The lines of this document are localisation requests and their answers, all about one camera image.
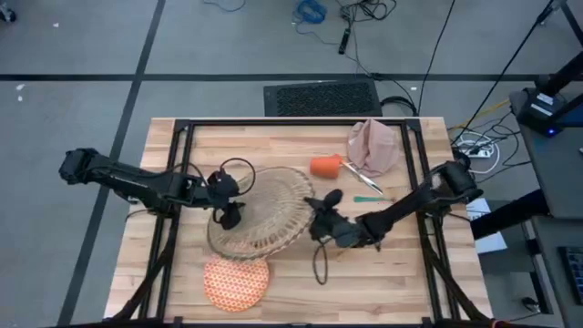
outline white paper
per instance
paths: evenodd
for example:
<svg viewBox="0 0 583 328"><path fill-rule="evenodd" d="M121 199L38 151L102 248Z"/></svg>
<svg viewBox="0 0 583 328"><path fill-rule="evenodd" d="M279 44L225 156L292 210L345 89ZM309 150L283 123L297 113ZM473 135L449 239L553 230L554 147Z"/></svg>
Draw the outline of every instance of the white paper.
<svg viewBox="0 0 583 328"><path fill-rule="evenodd" d="M488 206L486 199L483 198L475 199L467 204L466 207L470 220L476 220L490 212L490 207ZM484 254L491 251L502 251L506 248L506 242L500 232L485 236L476 241L476 250L478 254Z"/></svg>

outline wicker basket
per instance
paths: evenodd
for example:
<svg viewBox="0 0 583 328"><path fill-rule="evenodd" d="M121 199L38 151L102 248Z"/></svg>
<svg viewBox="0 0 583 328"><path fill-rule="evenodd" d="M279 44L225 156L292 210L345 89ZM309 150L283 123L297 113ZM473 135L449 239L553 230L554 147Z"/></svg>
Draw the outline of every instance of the wicker basket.
<svg viewBox="0 0 583 328"><path fill-rule="evenodd" d="M240 189L251 184L252 175L243 178ZM207 241L210 248L228 260L262 259L294 242L313 220L312 208L303 200L313 197L308 177L297 169L270 168L257 171L255 185L236 198L245 203L241 221L225 231L209 220Z"/></svg>

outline wire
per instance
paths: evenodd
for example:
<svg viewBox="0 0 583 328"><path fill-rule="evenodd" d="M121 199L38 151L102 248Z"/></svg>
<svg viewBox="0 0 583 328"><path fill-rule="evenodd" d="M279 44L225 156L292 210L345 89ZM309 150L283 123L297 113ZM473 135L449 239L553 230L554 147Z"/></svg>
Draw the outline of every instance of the wire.
<svg viewBox="0 0 583 328"><path fill-rule="evenodd" d="M342 236L348 235L348 234L355 234L355 231L346 231L344 233L340 233L336 236L332 236L330 238L328 238L325 241L321 241L320 239L317 239L316 241L318 241L318 243L320 245L318 245L318 247L316 247L316 251L314 251L313 253L313 257L312 257L312 270L313 270L313 275L316 278L316 281L320 284L320 285L325 285L328 282L328 253L326 252L326 244L330 241L333 241L337 238L340 238ZM380 243L376 242L375 243L377 250L380 250ZM322 254L324 257L324 278L323 280L320 279L320 275L318 274L318 268L316 266L316 258L318 257L318 253L320 252L320 250L322 250Z"/></svg>
<svg viewBox="0 0 583 328"><path fill-rule="evenodd" d="M205 5L214 5L214 6L217 6L218 8L220 8L220 10L222 10L225 13L234 13L236 11L241 10L247 4L247 0L243 0L243 2L240 4L240 6L238 6L236 8L232 8L232 9L225 8L224 6L219 5L218 3L215 3L215 2L212 2L212 1L209 1L209 0L202 0L202 3L205 4Z"/></svg>
<svg viewBox="0 0 583 328"><path fill-rule="evenodd" d="M386 97L385 99L381 100L381 107L383 107L386 104L399 104L399 105L403 105L409 109L411 109L411 111L413 112L413 116L414 117L418 117L419 115L417 114L417 108L415 108L415 105L409 101L409 99L405 98L405 97L401 97L401 96L390 96L390 97Z"/></svg>
<svg viewBox="0 0 583 328"><path fill-rule="evenodd" d="M457 214L454 214L454 213L447 213L447 215L451 215L451 216L453 216L455 218L458 218L458 219L462 219L462 220L466 220L468 222L471 222L471 220L469 218L464 217L464 216L461 216L461 215L457 215Z"/></svg>
<svg viewBox="0 0 583 328"><path fill-rule="evenodd" d="M368 2L369 5L370 5L370 2L369 1L366 1L366 0L361 1L361 3L364 3L364 2ZM397 6L397 3L396 3L396 1L393 1L393 2L394 2L393 8L391 8L391 10L389 10L388 13L386 13L386 15L383 16L382 19L376 19L376 20L384 20L386 17L388 17L394 11L394 9ZM373 80L377 80L377 81L389 80L389 81L395 83L399 88L401 88L401 90L403 90L403 92L407 95L407 98L409 99L408 103L406 101L402 101L402 102L395 101L395 103L399 103L401 105L405 105L406 107L410 108L413 111L413 115L415 117L419 116L417 114L418 110L415 107L415 103L413 101L413 98L411 97L411 94L409 93L409 91L407 91L406 88L404 88L399 82L397 82L396 80L394 80L392 78L384 78L384 77L381 77L379 74L371 73L361 63L360 57L358 55L358 36L356 35L356 27L353 25L353 23L358 22L358 21L354 21L353 18L356 16L356 13L354 11L356 11L358 9L358 7L359 7L358 4L359 3L352 4L352 5L342 5L339 0L336 0L336 3L340 6L341 13L342 14L345 13L344 10L346 10L346 9L344 9L344 8L350 7L353 10L351 13L349 12L349 15L347 16L348 18L346 18L346 16L344 16L344 15L343 15L343 18L344 18L344 20L346 22L348 22L349 29L351 29L351 34L353 35L353 38L354 38L354 56L355 56L355 58L350 57L348 55L348 53L344 53L344 56L346 58L348 58L348 59L352 60L354 63L356 63L356 70L354 72L354 77L356 77L356 74L358 73L358 69L360 68L367 77L370 77Z"/></svg>
<svg viewBox="0 0 583 328"><path fill-rule="evenodd" d="M541 314L541 313L540 312L538 312L538 313L531 313L529 315L525 315L525 316L522 316L522 317L518 317L518 318L515 318L515 319L512 319L512 320L506 320L506 322L507 323L513 323L513 322L516 322L518 320L523 320L523 319L526 319L526 318L531 318L531 317L534 317L534 316L539 315L539 314Z"/></svg>
<svg viewBox="0 0 583 328"><path fill-rule="evenodd" d="M251 188L253 188L253 186L255 185L255 179L257 178L257 172L255 171L255 168L253 167L253 165L246 159L242 159L242 158L231 158L231 159L227 159L224 162L222 162L222 164L220 164L219 169L223 169L223 167L225 166L225 164L231 162L231 161L242 161L243 163L249 165L249 167L251 168L251 171L253 172L253 180L251 181L251 185L243 192L240 192L239 195L237 196L242 196L246 193L249 192L249 190L251 190Z"/></svg>
<svg viewBox="0 0 583 328"><path fill-rule="evenodd" d="M441 41L441 37L444 35L445 27L447 26L447 22L449 22L449 16L452 14L452 10L454 9L455 0L452 0L452 4L449 6L449 11L447 12L447 17L445 18L444 25L441 28L441 32L439 33L439 37L437 38L437 42L435 42L434 52L431 55L431 60L429 61L429 67L427 68L427 72L425 72L425 76L423 77L423 83L421 84L421 92L419 93L419 115L421 115L421 106L423 102L423 91L425 89L425 81L429 76L429 72L431 71L431 66L434 64L435 54L437 53L437 48L439 47L439 42Z"/></svg>
<svg viewBox="0 0 583 328"><path fill-rule="evenodd" d="M475 149L477 151L479 151L486 144L490 144L493 141L491 138L486 137L485 132L483 134L479 134L479 133L472 132L472 131L466 131L466 132L464 132L464 134L477 135L478 137L480 137L478 140L464 140L463 137L460 138L460 142L458 142L456 144L456 146L459 149L462 148L462 146L464 146L464 145L473 146L473 147L469 148L466 152L462 151L462 152L466 153L466 155L471 154ZM486 138L487 142L480 143L480 139L482 139L482 138ZM494 152L494 150L496 151L496 160L495 160L494 164L490 167L490 169L487 169L485 171L478 171L478 170L474 170L474 169L469 169L468 170L469 172L472 172L475 174L487 174L496 168L496 166L498 165L498 162L500 161L500 156L501 156L500 147L496 143L490 144L488 147L489 147L489 149L487 151L490 151L490 153Z"/></svg>
<svg viewBox="0 0 583 328"><path fill-rule="evenodd" d="M145 212L148 211L149 209L142 209L142 210L134 210L132 212L130 212L127 216L126 216L126 221L128 221L129 218L133 217L135 214L141 213L141 212Z"/></svg>
<svg viewBox="0 0 583 328"><path fill-rule="evenodd" d="M535 21L535 23L530 27L530 29L528 30L527 35L525 36L525 38L520 42L520 45L518 46L517 50L515 50L514 54L512 55L512 57L510 57L510 60L508 60L508 62L506 63L506 65L504 66L504 69L502 69L502 72L498 75L498 78L496 79L496 82L494 82L494 84L492 85L492 87L490 88L490 90L487 92L486 96L484 97L484 100L482 100L482 103L480 103L480 105L477 107L476 111L474 112L474 114L472 115L472 117L469 119L469 121L465 124L465 126L462 129L462 132L457 135L457 137L454 139L454 141L452 142L452 145L455 144L455 142L459 139L459 137L462 135L462 133L464 133L467 128L472 124L472 122L474 121L474 119L476 119L477 114L480 112L480 109L482 109L482 106L487 102L487 100L490 98L490 95L492 95L492 92L494 92L494 89L496 88L496 86L498 85L498 83L500 82L500 80L502 79L502 77L504 76L504 74L506 73L506 71L508 70L508 68L510 67L510 65L512 64L512 62L514 62L514 59L518 56L518 53L520 52L520 50L522 49L522 47L525 45L525 43L527 42L527 40L530 38L530 35L532 35L532 33L535 31L535 29L537 28L537 26L540 24L541 21L543 21L546 17L546 14L548 13L548 10L551 9L553 3L555 2L555 0L549 0L547 6L545 6L545 9L543 9L543 12L541 13L541 15L539 15Z"/></svg>
<svg viewBox="0 0 583 328"><path fill-rule="evenodd" d="M389 8L389 6L381 0L360 0L354 4L349 5L342 5L339 0L336 0L336 3L340 6L341 17L346 22L348 22L349 28L352 27L354 23L367 22L372 20L384 20L397 7L397 2L395 0L390 0L390 2L393 4L391 8ZM376 11L379 8L383 9L383 13L381 15L376 14ZM357 19L359 9L363 12L365 18Z"/></svg>
<svg viewBox="0 0 583 328"><path fill-rule="evenodd" d="M509 99L506 99L506 100L504 100L504 101L502 101L500 103L497 103L494 106L492 106L492 107L490 107L490 108L488 108L486 110L483 110L481 113L479 113L478 115L476 115L476 118L481 118L482 116L485 116L485 115L494 113L495 111L497 111L498 109L500 109L501 107L503 107L503 106L505 106L505 105L507 105L509 103L510 103L510 100ZM468 119L466 122L461 123L461 124L458 124L458 125L456 125L454 127L448 128L447 130L449 131L449 130L454 130L454 129L457 129L457 128L463 128L464 127L464 124L468 123L469 121L470 120Z"/></svg>
<svg viewBox="0 0 583 328"><path fill-rule="evenodd" d="M328 10L325 6L320 5L316 0L302 0L298 3L295 10L291 13L291 23L295 29L295 33L301 36L314 36L318 41L324 45L328 46L338 46L338 42L327 42L324 41L318 34L314 31L302 32L299 26L308 24L321 24L324 19L326 19L326 13Z"/></svg>
<svg viewBox="0 0 583 328"><path fill-rule="evenodd" d="M316 281L322 286L328 282L328 253L326 252L326 244L332 240L333 240L333 238L330 238L326 241L317 240L320 243L320 245L318 247L316 247L316 251L313 253L313 257L312 257L313 275L316 278ZM318 274L318 267L316 266L316 257L318 256L320 249L322 249L322 254L324 256L324 279L323 280L320 279L320 275Z"/></svg>

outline floor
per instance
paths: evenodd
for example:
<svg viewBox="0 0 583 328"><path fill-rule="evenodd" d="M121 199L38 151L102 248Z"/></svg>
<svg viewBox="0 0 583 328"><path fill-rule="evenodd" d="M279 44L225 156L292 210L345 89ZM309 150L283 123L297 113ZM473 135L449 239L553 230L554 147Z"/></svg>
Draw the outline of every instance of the floor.
<svg viewBox="0 0 583 328"><path fill-rule="evenodd" d="M221 0L225 6L235 2ZM91 220L98 187L69 187L59 179L65 151L92 147L136 165L152 117L263 116L266 85L352 78L354 62L337 55L336 46L295 33L294 0L247 2L229 14L199 0L11 4L19 20L0 24L0 151L5 154L0 161L0 327L57 323L87 226L102 217L87 276L78 285L77 307L70 313L74 323L101 319L128 205L110 195L103 215ZM322 3L329 8L325 22L300 28L335 42L344 23L333 0ZM467 120L545 3L458 1L425 84L422 115L444 117L448 126ZM583 22L583 3L569 4ZM449 6L449 0L399 1L386 20L359 24L363 66L394 74L417 101ZM534 75L558 70L580 50L563 14L552 15L530 37L486 105L531 86ZM348 51L353 54L353 45ZM402 94L391 82L376 84L380 97ZM569 86L581 88L580 82ZM476 123L506 112L501 108ZM406 114L403 108L384 108L385 116ZM517 128L513 118L505 122ZM500 143L503 158L514 146L513 139ZM527 159L521 145L513 161ZM512 200L535 189L537 180L532 168L523 166L481 187L488 198ZM486 276L496 317L527 314L517 305L517 298L532 293L517 283L523 281L510 274ZM540 320L560 325L556 315Z"/></svg>

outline black metal frame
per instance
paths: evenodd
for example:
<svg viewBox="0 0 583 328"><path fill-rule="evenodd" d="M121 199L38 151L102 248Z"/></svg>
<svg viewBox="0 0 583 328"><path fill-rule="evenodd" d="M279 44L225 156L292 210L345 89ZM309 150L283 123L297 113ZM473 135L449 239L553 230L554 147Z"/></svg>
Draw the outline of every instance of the black metal frame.
<svg viewBox="0 0 583 328"><path fill-rule="evenodd" d="M409 173L409 180L412 189L418 187L418 180L414 167L413 151L411 148L411 140L409 138L409 130L414 132L415 141L417 149L419 152L419 159L421 161L421 167L424 175L429 173L429 163L427 161L427 154L425 153L425 145L423 139L423 132L421 130L421 124L418 118L406 118L406 119L388 119L388 118L376 118L379 122L384 123L387 126L399 127L401 131L401 137L403 140L404 156L407 164L407 170ZM264 119L177 119L174 123L172 140L170 142L169 158L167 163L167 168L171 168L175 165L179 140L182 132L186 132L186 139L184 144L184 152L182 154L182 164L181 171L186 172L188 169L190 151L192 148L192 142L194 140L194 129L196 126L272 126L272 125L285 125L285 126L351 126L357 122L363 121L358 118L292 118L292 119L281 119L281 118L264 118ZM152 322L161 323L164 320L164 314L166 309L166 304L168 300L169 292L169 280L172 270L172 262L174 258L174 251L176 249L176 239L178 236L179 229L179 219L180 219L180 206L175 210L177 213L175 216L169 218L171 220L169 237L167 245L160 256L158 256L159 248L162 240L162 233L164 228L164 218L158 216L156 219L156 226L153 232L152 245L150 248L150 254L148 259L148 272L143 283L138 287L138 291L132 297L122 312L118 313L112 320L117 321L127 321L131 317L131 314L138 307L140 302L140 308L138 312L139 320L152 320ZM431 307L435 320L442 319L444 316L441 310L441 304L439 302L439 293L437 290L437 282L435 280L435 271L431 262L428 260L428 248L431 247L429 242L429 234L427 233L427 228L425 226L425 216L423 213L417 212L417 225L419 230L419 238L422 245L422 254L424 257L424 267L425 275L427 278L427 286L429 291L429 298L431 302ZM437 218L433 218L433 224L435 228L435 239L438 246L438 253L442 264L450 271L449 260L447 258L447 250L445 247L445 239L441 226L437 222ZM156 315L153 318L148 318L149 303L151 299L151 287L159 272L163 269L162 274L162 284L160 286L159 292L159 302L156 310ZM449 303L449 308L451 311L452 319L459 320L459 310L455 301L455 297L449 290L447 290L447 300ZM181 326L188 326L187 324L180 323ZM310 326L326 326L332 327L334 324L303 324ZM354 324L350 326L371 326L370 324ZM265 327L289 327L288 324L262 324ZM374 326L382 327L419 327L419 324L375 324Z"/></svg>

